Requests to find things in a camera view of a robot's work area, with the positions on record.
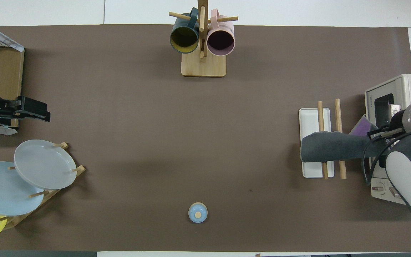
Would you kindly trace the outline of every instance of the light blue plate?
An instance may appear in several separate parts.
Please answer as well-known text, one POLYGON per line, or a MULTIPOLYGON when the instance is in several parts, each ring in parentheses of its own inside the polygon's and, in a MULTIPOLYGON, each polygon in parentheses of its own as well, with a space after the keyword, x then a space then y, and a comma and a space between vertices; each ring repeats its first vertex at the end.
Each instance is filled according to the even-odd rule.
POLYGON ((194 223, 204 222, 207 218, 207 207, 203 203, 193 203, 189 207, 188 217, 194 223))
POLYGON ((29 198, 31 194, 43 190, 24 181, 13 167, 13 162, 0 161, 0 215, 17 216, 35 210, 42 202, 43 195, 29 198))

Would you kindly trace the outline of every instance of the green mug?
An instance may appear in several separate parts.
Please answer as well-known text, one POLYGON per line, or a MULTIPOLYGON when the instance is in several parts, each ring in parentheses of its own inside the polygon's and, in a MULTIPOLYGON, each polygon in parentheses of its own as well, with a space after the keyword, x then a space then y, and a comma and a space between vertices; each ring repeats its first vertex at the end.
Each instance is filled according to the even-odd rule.
POLYGON ((177 18, 171 32, 170 42, 174 50, 181 54, 193 52, 199 45, 198 9, 193 7, 191 13, 183 13, 191 19, 177 18))

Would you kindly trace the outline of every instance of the pink mug handle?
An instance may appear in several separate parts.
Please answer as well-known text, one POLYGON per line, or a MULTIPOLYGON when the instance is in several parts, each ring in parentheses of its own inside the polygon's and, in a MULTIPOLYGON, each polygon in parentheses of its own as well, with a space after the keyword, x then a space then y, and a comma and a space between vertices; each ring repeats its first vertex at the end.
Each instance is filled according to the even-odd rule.
POLYGON ((210 17, 210 22, 212 24, 212 29, 217 29, 220 26, 218 25, 217 19, 220 17, 220 14, 218 13, 218 9, 215 8, 212 10, 212 17, 210 17))

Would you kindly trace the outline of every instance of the pink mug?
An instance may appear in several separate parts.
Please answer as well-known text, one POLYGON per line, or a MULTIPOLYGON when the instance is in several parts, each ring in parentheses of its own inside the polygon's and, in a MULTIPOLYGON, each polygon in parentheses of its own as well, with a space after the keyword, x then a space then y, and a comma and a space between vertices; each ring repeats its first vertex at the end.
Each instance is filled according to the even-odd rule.
POLYGON ((219 18, 226 18, 226 16, 220 16, 218 9, 213 9, 210 17, 212 24, 207 33, 207 49, 212 54, 225 56, 234 50, 234 24, 232 21, 218 22, 219 18))

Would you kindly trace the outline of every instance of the mug handle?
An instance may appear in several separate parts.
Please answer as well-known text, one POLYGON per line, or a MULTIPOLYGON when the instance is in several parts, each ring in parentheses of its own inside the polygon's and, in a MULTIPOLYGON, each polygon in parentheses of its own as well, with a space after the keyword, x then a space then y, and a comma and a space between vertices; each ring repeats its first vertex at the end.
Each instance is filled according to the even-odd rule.
POLYGON ((191 9, 191 12, 189 13, 189 16, 191 17, 191 19, 188 22, 188 27, 190 28, 194 28, 194 25, 196 24, 196 21, 198 21, 198 8, 193 7, 191 9))
POLYGON ((210 22, 212 24, 212 29, 217 29, 220 27, 220 25, 218 25, 218 17, 220 17, 220 14, 218 13, 218 9, 215 8, 212 10, 212 17, 210 17, 210 22))

